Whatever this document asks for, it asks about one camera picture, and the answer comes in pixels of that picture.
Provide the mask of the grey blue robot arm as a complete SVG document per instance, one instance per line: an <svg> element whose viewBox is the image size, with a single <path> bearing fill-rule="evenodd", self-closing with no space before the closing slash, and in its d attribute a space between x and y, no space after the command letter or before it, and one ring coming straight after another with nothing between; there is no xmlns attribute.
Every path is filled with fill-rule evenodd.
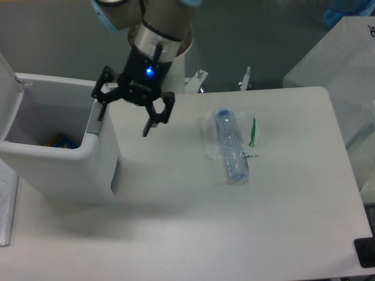
<svg viewBox="0 0 375 281"><path fill-rule="evenodd" d="M143 135L159 124L166 124L175 103L171 91L162 84L179 48L188 34L190 23L201 1L92 1L99 21L109 32L137 25L127 62L120 74L105 66L91 96L102 105L124 99L145 107L149 119Z"/></svg>

